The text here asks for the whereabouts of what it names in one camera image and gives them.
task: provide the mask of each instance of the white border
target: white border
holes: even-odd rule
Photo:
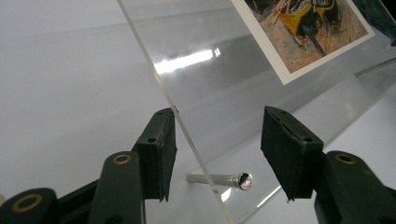
[[[373,37],[375,33],[373,32],[371,26],[367,23],[367,21],[363,18],[359,10],[356,8],[355,4],[352,3],[351,0],[342,0],[346,1],[358,19],[361,21],[361,24],[368,32],[367,35],[362,36],[361,38],[353,41],[352,43],[341,47],[340,49],[332,52],[329,55],[326,55],[323,58],[320,58],[311,64],[291,73],[283,60],[280,58],[279,54],[277,53],[276,49],[274,48],[273,44],[271,43],[270,39],[268,38],[267,34],[264,32],[260,24],[257,22],[256,18],[254,17],[253,13],[251,12],[248,5],[245,3],[245,0],[231,0],[233,5],[235,6],[236,10],[238,11],[239,15],[242,17],[242,20],[247,25],[247,28],[250,30],[254,38],[256,39],[257,43],[259,44],[262,52],[264,52],[266,58],[270,62],[270,64],[274,67],[277,75],[279,76],[280,80],[282,81],[283,85],[286,85],[296,79],[297,77],[301,77],[307,72],[321,66],[322,64],[328,62],[329,60],[337,57],[338,55],[346,52],[349,49],[356,47],[357,45],[361,44],[362,42],[366,41],[367,39]]]

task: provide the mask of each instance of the photograph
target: photograph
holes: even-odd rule
[[[283,84],[374,36],[350,0],[233,0]]]

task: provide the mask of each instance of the glass shelf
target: glass shelf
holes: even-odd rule
[[[396,81],[396,49],[375,28],[374,37],[283,85],[229,0],[119,3],[177,111],[200,164],[195,173],[207,176],[229,223],[243,222],[279,189],[260,151],[266,105],[291,112],[329,143]],[[252,174],[250,190],[214,186],[208,176],[239,173]]]

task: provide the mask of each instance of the white surface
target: white surface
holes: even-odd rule
[[[0,194],[6,198],[39,187],[62,196],[91,182],[105,158],[129,150],[164,107],[116,1],[0,3]],[[328,149],[359,155],[396,188],[395,112],[393,87]],[[177,134],[170,202],[147,202],[148,223],[224,223],[210,188],[184,181],[198,164]],[[313,201],[286,204],[279,192],[268,202],[247,223],[316,222]],[[219,216],[206,216],[210,210]]]

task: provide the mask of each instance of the clear acrylic sheet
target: clear acrylic sheet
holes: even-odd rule
[[[283,85],[229,0],[119,3],[178,111],[201,166],[195,173],[252,174],[247,191],[214,186],[208,176],[229,223],[243,222],[279,189],[260,151],[265,105],[292,112],[328,143],[396,81],[394,63],[355,76],[396,56],[376,29],[374,37]]]

